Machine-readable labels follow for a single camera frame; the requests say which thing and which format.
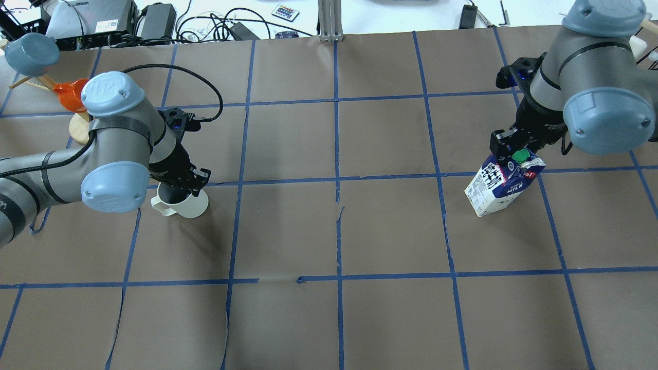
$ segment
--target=cup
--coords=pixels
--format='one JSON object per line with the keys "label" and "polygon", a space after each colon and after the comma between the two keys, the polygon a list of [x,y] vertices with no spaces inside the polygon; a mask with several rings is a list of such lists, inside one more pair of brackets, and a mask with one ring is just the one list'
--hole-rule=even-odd
{"label": "cup", "polygon": [[170,196],[167,195],[168,190],[166,189],[170,188],[166,185],[163,186],[162,183],[160,183],[158,185],[157,195],[151,198],[151,207],[162,213],[165,217],[177,213],[186,219],[194,219],[201,216],[208,208],[208,195],[203,189],[199,192],[199,196],[195,197],[188,194],[185,199],[177,203],[167,203],[162,200],[162,198],[170,199]]}

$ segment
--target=milk carton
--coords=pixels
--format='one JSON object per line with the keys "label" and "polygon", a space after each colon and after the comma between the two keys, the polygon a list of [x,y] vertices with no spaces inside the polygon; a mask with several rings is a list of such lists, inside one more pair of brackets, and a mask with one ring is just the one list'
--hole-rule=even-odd
{"label": "milk carton", "polygon": [[532,183],[546,164],[527,149],[501,165],[490,155],[464,193],[478,217],[505,209]]}

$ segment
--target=mug handle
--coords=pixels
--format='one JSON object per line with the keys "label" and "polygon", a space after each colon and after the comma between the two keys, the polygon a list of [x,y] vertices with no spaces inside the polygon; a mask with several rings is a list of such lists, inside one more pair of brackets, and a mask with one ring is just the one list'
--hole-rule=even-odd
{"label": "mug handle", "polygon": [[153,207],[154,210],[162,213],[162,215],[165,217],[171,216],[176,213],[175,210],[171,209],[170,207],[167,207],[159,196],[155,196],[151,198],[151,207]]}

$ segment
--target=robotic arm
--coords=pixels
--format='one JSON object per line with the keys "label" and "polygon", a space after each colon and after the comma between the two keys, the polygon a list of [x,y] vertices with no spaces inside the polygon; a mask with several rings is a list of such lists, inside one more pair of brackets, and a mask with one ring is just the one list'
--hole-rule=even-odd
{"label": "robotic arm", "polygon": [[658,74],[640,70],[629,39],[640,27],[642,0],[577,0],[548,53],[503,67],[498,88],[518,86],[524,98],[510,130],[492,132],[501,163],[527,147],[563,140],[603,155],[658,141]]}
{"label": "robotic arm", "polygon": [[146,199],[149,175],[162,183],[167,203],[198,196],[208,183],[210,170],[197,170],[180,143],[191,114],[156,111],[121,72],[92,78],[82,101],[96,117],[82,149],[0,160],[0,248],[52,205],[82,200],[98,211],[127,212]]}

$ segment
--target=tiled surface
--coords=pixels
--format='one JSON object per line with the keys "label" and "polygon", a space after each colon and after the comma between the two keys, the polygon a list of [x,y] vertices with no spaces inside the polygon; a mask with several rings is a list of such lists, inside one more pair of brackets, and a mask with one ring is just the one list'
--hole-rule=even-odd
{"label": "tiled surface", "polygon": [[[223,115],[183,141],[213,171],[211,205],[193,220],[53,208],[0,250],[0,367],[103,368],[124,291],[113,369],[652,369],[655,144],[546,148],[541,180],[484,218],[463,193],[514,119],[494,86],[502,60],[556,31],[63,56],[62,78],[173,60],[217,84]],[[5,86],[15,74],[0,69]],[[156,107],[215,113],[185,74],[131,75]],[[66,145],[52,95],[4,94],[0,158]]]}
{"label": "tiled surface", "polygon": [[128,288],[111,369],[216,369],[225,305],[225,285]]}

